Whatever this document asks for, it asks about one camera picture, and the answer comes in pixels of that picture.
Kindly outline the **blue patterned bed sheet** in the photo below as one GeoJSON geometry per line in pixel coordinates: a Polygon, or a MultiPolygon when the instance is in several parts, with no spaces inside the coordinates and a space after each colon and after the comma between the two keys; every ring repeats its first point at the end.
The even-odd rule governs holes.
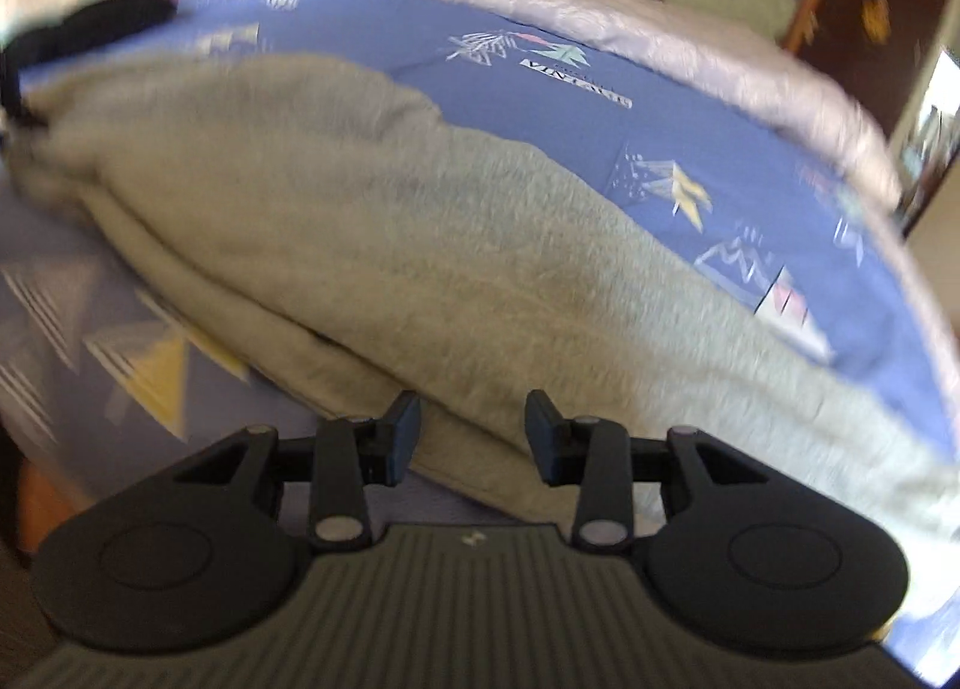
{"type": "MultiPolygon", "coordinates": [[[[21,72],[21,95],[125,57],[334,57],[420,91],[454,127],[534,146],[735,299],[776,340],[866,390],[958,470],[947,392],[866,203],[833,164],[713,96],[543,28],[437,0],[173,0],[171,22],[21,72]]],[[[14,189],[2,127],[2,425],[76,515],[249,426],[421,403],[404,480],[366,491],[363,551],[324,552],[275,613],[179,653],[60,636],[31,687],[952,687],[958,533],[892,531],[907,595],[838,655],[755,655],[698,636],[630,559],[571,543],[416,469],[416,390],[324,413],[176,311],[96,228],[14,189]]]]}

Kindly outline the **black folded garment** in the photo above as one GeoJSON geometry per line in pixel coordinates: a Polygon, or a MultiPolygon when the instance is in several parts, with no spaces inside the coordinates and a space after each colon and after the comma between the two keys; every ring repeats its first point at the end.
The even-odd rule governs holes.
{"type": "Polygon", "coordinates": [[[23,70],[109,46],[171,22],[176,13],[173,0],[104,0],[14,35],[2,47],[3,113],[21,127],[44,125],[21,95],[23,70]]]}

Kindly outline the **dark wooden cabinet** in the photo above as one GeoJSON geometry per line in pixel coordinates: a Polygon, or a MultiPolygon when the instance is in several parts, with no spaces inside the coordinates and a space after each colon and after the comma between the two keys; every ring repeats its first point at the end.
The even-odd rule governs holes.
{"type": "Polygon", "coordinates": [[[898,168],[893,135],[907,114],[948,0],[800,0],[781,47],[835,82],[878,132],[874,152],[898,168]]]}

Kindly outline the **white pink quilt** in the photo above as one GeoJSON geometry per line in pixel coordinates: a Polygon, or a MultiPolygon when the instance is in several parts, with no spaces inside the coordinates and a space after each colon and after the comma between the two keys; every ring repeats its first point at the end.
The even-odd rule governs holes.
{"type": "Polygon", "coordinates": [[[612,52],[737,107],[833,164],[864,198],[885,257],[934,343],[953,343],[947,314],[890,215],[901,184],[882,130],[827,75],[745,26],[654,0],[441,0],[612,52]]]}

